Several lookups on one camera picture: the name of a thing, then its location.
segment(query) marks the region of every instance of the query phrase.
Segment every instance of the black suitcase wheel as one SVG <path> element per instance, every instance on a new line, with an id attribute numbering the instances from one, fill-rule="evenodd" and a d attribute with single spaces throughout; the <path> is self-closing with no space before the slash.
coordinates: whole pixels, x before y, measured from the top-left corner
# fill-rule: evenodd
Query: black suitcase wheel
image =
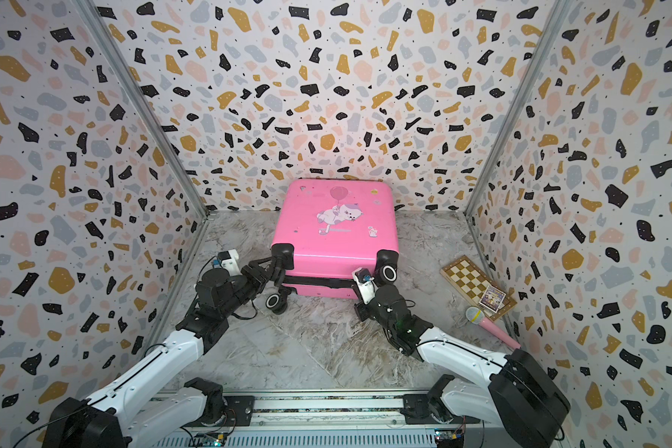
<path id="1" fill-rule="evenodd" d="M 390 264 L 384 264 L 378 268 L 378 277 L 381 282 L 384 284 L 393 284 L 398 278 L 398 273 L 395 270 L 394 266 Z"/>

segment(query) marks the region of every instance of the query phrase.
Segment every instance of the chessboard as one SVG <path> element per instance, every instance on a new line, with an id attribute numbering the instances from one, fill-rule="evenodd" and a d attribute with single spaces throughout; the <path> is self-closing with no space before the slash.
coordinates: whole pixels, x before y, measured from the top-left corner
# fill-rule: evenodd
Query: chessboard
<path id="1" fill-rule="evenodd" d="M 462 256 L 444 267 L 441 274 L 473 306 L 483 309 L 485 315 L 491 320 L 501 318 L 505 312 L 515 306 L 515 301 L 509 295 L 505 295 L 498 312 L 493 312 L 479 305 L 480 298 L 483 292 L 488 289 L 488 286 L 491 285 L 491 281 L 467 256 Z"/>

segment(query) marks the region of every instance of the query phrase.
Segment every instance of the cartoon cat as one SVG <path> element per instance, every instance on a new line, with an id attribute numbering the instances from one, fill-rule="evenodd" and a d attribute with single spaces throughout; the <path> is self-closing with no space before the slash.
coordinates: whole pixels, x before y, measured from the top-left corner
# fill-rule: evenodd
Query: cartoon cat
<path id="1" fill-rule="evenodd" d="M 326 230 L 319 230 L 319 235 L 329 233 L 331 226 L 343 221 L 355 221 L 356 218 L 363 215 L 357 203 L 345 203 L 341 206 L 334 205 L 331 209 L 324 210 L 316 215 L 320 223 L 326 223 Z"/>

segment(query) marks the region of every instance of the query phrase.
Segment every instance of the patterned wall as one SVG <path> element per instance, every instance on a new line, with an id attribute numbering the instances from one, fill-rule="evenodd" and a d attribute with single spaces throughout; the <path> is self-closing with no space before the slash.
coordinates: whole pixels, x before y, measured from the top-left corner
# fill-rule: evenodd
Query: patterned wall
<path id="1" fill-rule="evenodd" d="M 475 225 L 577 447 L 672 448 L 672 1 L 574 2 Z"/>
<path id="2" fill-rule="evenodd" d="M 210 209 L 294 178 L 380 179 L 398 208 L 475 186 L 546 0 L 117 1 L 101 13 Z"/>
<path id="3" fill-rule="evenodd" d="M 0 446 L 138 360 L 197 224 L 73 6 L 0 2 Z"/>

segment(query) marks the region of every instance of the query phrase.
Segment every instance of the microphone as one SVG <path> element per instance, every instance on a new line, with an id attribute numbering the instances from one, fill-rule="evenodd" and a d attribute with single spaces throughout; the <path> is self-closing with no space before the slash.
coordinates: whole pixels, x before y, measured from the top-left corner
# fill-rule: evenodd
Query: microphone
<path id="1" fill-rule="evenodd" d="M 495 322 L 493 322 L 491 319 L 488 319 L 485 316 L 485 313 L 482 310 L 478 309 L 477 307 L 469 307 L 468 309 L 466 309 L 466 318 L 471 322 L 473 322 L 474 324 L 479 325 L 488 330 L 490 333 L 492 333 L 493 336 L 502 340 L 513 350 L 520 348 L 520 344 L 515 339 L 508 336 L 508 333 L 505 333 L 503 330 L 500 329 L 499 326 L 495 325 Z"/>

